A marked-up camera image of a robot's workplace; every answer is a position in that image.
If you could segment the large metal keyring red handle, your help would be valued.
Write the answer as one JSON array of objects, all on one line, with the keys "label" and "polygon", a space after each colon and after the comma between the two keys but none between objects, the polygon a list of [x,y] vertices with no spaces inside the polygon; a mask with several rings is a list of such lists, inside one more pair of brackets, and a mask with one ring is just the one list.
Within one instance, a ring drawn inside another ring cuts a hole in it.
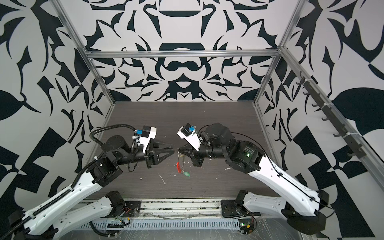
[{"label": "large metal keyring red handle", "polygon": [[178,153],[177,171],[179,174],[182,172],[182,168],[180,167],[180,153]]}]

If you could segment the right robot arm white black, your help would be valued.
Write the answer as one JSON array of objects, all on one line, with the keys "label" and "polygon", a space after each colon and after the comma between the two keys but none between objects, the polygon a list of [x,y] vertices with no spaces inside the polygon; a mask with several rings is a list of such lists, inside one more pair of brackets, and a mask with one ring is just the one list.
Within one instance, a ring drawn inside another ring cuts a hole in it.
[{"label": "right robot arm white black", "polygon": [[280,217],[306,235],[325,230],[327,216],[321,210],[329,206],[329,194],[301,184],[254,143],[237,140],[220,123],[207,126],[201,133],[186,124],[177,134],[187,141],[179,153],[189,157],[195,167],[201,167],[205,159],[223,159],[232,169],[261,181],[278,194],[268,197],[239,191],[233,203],[237,217],[261,214]]}]

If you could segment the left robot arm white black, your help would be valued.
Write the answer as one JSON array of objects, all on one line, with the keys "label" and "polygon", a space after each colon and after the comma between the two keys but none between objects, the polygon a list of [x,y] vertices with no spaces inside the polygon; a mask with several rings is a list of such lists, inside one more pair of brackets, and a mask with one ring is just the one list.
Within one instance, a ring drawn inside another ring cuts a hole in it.
[{"label": "left robot arm white black", "polygon": [[[110,137],[106,143],[95,137],[104,131],[128,128],[134,132],[128,145],[124,137]],[[74,181],[39,206],[26,212],[16,210],[9,216],[10,230],[2,240],[58,240],[73,229],[98,218],[124,214],[126,202],[118,191],[111,191],[96,202],[73,210],[86,197],[98,192],[119,175],[121,165],[145,162],[150,169],[174,154],[173,145],[156,139],[155,127],[137,130],[131,125],[117,124],[90,132],[90,138],[102,150],[99,156],[83,167]]]}]

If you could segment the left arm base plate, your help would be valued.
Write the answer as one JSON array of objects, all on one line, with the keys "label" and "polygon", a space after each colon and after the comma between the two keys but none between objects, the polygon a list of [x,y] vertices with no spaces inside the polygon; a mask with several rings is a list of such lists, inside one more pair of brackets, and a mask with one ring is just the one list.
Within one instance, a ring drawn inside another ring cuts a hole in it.
[{"label": "left arm base plate", "polygon": [[125,201],[125,203],[121,218],[135,218],[141,213],[141,201]]}]

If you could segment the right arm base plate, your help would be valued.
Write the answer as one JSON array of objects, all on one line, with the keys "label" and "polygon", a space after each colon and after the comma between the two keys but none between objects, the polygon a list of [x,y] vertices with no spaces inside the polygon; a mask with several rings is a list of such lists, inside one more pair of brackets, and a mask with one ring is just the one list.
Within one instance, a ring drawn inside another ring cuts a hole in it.
[{"label": "right arm base plate", "polygon": [[244,201],[238,200],[221,200],[221,210],[224,218],[240,218],[252,215],[244,207]]}]

